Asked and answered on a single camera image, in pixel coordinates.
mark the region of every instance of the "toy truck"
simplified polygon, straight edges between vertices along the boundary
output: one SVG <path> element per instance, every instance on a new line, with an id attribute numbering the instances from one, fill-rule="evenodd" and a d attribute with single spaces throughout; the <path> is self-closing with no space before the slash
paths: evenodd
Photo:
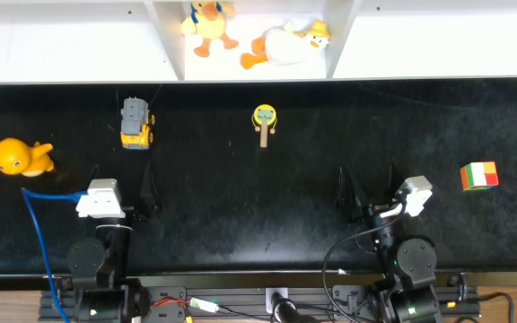
<path id="1" fill-rule="evenodd" d="M 145 100 L 127 98 L 121 109 L 121 143 L 127 149 L 149 149 L 153 143 L 154 115 Z"/>

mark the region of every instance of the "red cube face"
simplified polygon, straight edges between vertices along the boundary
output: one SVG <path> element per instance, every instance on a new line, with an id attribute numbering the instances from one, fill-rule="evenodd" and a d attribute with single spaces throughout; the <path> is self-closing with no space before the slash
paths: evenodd
<path id="1" fill-rule="evenodd" d="M 498 185 L 498 174 L 485 174 L 486 175 L 486 185 L 488 186 L 496 186 Z"/>

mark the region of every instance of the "black table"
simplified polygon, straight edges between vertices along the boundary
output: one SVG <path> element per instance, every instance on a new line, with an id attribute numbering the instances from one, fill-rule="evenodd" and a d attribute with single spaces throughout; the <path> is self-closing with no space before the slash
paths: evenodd
<path id="1" fill-rule="evenodd" d="M 154 99 L 150 152 L 121 147 L 128 96 Z M 262 103 L 279 116 L 267 149 L 250 122 Z M 130 275 L 320 270 L 330 246 L 356 230 L 334 208 L 338 167 L 379 198 L 392 163 L 434 185 L 423 213 L 402 225 L 435 242 L 440 270 L 517 270 L 517 79 L 0 87 L 6 137 L 52 143 L 57 170 L 0 173 L 0 275 L 45 272 L 21 187 L 85 190 L 97 165 L 134 201 L 148 161 L 162 211 L 135 226 Z M 460 167 L 473 161 L 495 161 L 500 186 L 462 192 Z M 93 223 L 68 202 L 33 205 L 53 271 L 67 273 L 69 247 Z M 333 256 L 338 267 L 379 269 L 355 243 Z"/>

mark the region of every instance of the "colorful cube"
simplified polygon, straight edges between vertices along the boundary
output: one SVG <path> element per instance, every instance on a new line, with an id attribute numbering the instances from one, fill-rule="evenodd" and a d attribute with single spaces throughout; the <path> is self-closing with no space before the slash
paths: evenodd
<path id="1" fill-rule="evenodd" d="M 498 185 L 493 161 L 472 162 L 460 169 L 464 190 L 488 189 Z"/>

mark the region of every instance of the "rubber duck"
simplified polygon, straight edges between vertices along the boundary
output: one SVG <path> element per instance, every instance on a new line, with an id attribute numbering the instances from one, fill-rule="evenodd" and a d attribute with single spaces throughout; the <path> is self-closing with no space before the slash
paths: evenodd
<path id="1" fill-rule="evenodd" d="M 254 65 L 269 62 L 275 65 L 298 64 L 320 55 L 329 44 L 327 24 L 316 21 L 305 32 L 294 30 L 291 22 L 284 27 L 271 28 L 264 37 L 252 41 L 252 52 L 241 56 L 241 65 L 251 69 Z"/>
<path id="2" fill-rule="evenodd" d="M 224 14 L 233 15 L 232 4 L 223 2 L 192 2 L 191 15 L 181 24 L 180 32 L 185 36 L 195 33 L 203 38 L 203 44 L 195 48 L 195 54 L 200 57 L 209 57 L 211 41 L 220 39 L 225 49 L 239 46 L 239 42 L 226 35 L 226 19 Z"/>
<path id="3" fill-rule="evenodd" d="M 7 138 L 0 142 L 0 171 L 7 175 L 22 174 L 35 177 L 44 171 L 52 171 L 55 165 L 47 155 L 51 144 L 39 144 L 31 148 L 23 141 Z"/>

